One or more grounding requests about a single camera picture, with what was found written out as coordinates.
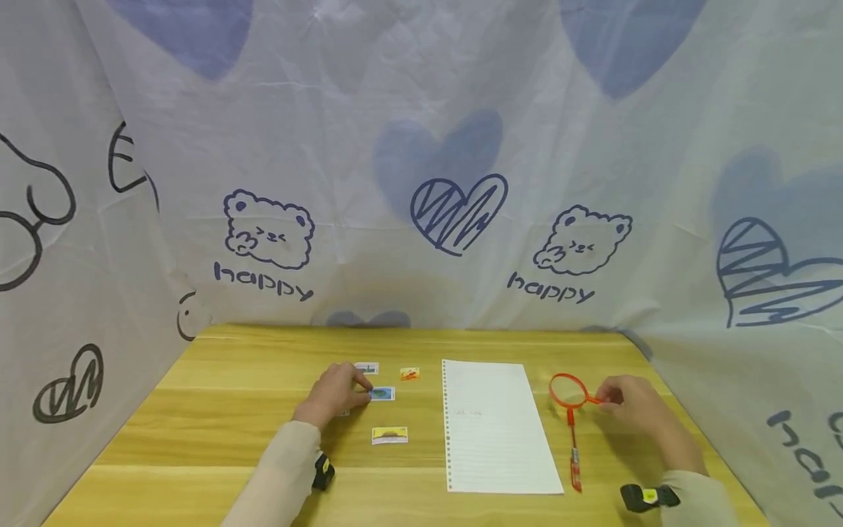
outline smiley face drawing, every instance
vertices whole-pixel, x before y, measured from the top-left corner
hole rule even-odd
[[[200,331],[211,324],[211,314],[196,298],[196,291],[190,292],[179,300],[179,313],[175,316],[175,327],[179,336],[193,342]]]

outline red pen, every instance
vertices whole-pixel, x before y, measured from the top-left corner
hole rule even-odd
[[[577,433],[574,432],[574,410],[568,408],[568,426],[571,427],[571,484],[577,492],[583,492],[583,483],[579,475],[579,450],[577,450]]]

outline spiral notebook paper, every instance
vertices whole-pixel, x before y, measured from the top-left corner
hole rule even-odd
[[[442,361],[449,492],[564,494],[521,364]]]

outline card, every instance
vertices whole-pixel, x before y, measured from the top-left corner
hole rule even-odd
[[[419,368],[402,368],[401,369],[401,380],[413,380],[418,379],[419,375],[421,375],[421,370]]]
[[[354,367],[366,375],[377,375],[380,371],[379,363],[354,363]]]
[[[372,428],[372,444],[409,443],[407,427]]]
[[[375,386],[372,389],[372,401],[394,401],[395,388],[392,386]]]

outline wood grain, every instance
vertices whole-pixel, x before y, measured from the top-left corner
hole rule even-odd
[[[522,363],[565,484],[565,496],[445,491],[441,359]],[[583,494],[571,488],[565,412],[550,402],[552,374],[592,390],[608,375],[650,379],[694,431],[711,475],[742,525],[769,525],[664,383],[623,336],[594,333],[418,331],[217,326],[202,333],[47,520],[48,527],[218,525],[278,427],[333,362],[380,363],[378,402],[336,419],[323,449],[337,469],[296,525],[660,525],[658,512],[624,510],[620,486],[658,483],[658,452],[594,408],[577,415]],[[400,368],[421,377],[400,381]],[[371,445],[378,426],[406,426],[408,444]]]

